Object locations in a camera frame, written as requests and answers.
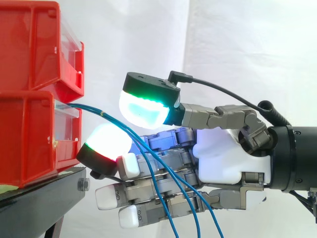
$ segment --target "robotic hand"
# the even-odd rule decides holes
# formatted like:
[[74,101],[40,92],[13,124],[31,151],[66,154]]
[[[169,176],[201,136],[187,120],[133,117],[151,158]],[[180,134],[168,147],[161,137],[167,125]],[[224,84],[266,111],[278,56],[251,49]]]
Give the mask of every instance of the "robotic hand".
[[[247,106],[211,109],[179,103],[179,94],[173,94],[179,92],[177,82],[198,82],[185,74],[171,72],[168,80],[160,80],[128,73],[127,79],[132,79],[132,84],[126,80],[125,92],[135,90],[134,85],[137,85],[137,95],[145,83],[147,98],[149,95],[164,96],[161,101],[170,108],[164,124],[181,127],[143,136],[142,140],[195,189],[218,188],[210,193],[201,192],[212,208],[250,209],[266,199],[264,188],[267,187],[291,193],[317,217],[317,127],[292,127],[270,102],[263,101],[257,107],[231,92],[231,96],[238,97]],[[257,118],[256,108],[262,109],[260,113],[273,127],[267,128]],[[147,157],[171,216],[191,214],[175,181],[151,154],[147,153]],[[119,220],[123,228],[146,226],[167,219],[149,167],[135,144],[128,154],[116,159],[116,167],[122,182],[96,190],[98,208],[121,208]],[[190,192],[187,186],[183,188],[195,211],[204,212],[207,207],[200,197]],[[308,199],[294,190],[308,191]]]

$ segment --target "metal screw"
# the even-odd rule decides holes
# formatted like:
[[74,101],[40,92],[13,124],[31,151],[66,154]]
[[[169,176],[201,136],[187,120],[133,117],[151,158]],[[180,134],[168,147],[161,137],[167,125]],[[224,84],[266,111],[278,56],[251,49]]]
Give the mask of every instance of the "metal screw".
[[78,181],[78,189],[82,192],[88,191],[90,188],[90,179],[89,178],[81,178]]

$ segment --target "stacked red bins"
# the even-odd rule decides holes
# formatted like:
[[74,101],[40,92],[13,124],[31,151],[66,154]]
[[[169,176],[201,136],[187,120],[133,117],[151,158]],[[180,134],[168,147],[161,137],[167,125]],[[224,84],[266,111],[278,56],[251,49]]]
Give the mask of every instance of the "stacked red bins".
[[0,1],[0,184],[24,187],[78,164],[84,45],[52,1]]

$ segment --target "white backdrop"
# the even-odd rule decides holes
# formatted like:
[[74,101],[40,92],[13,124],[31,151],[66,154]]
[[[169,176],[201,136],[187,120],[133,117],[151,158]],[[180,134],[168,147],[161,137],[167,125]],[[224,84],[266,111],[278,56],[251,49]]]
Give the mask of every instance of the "white backdrop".
[[[85,43],[85,97],[129,124],[118,108],[126,72],[167,78],[180,70],[258,103],[268,99],[293,125],[317,126],[317,4],[308,0],[60,0]],[[182,102],[237,104],[200,85],[182,85]],[[84,113],[83,140],[102,119]],[[140,135],[153,131],[135,129]],[[92,180],[86,197],[65,215],[61,238],[173,237],[167,221],[123,230],[116,210],[99,211]],[[268,191],[253,211],[215,211],[226,238],[314,236],[314,218],[291,195]],[[218,237],[209,213],[202,237]],[[195,237],[192,216],[175,219],[180,237]]]

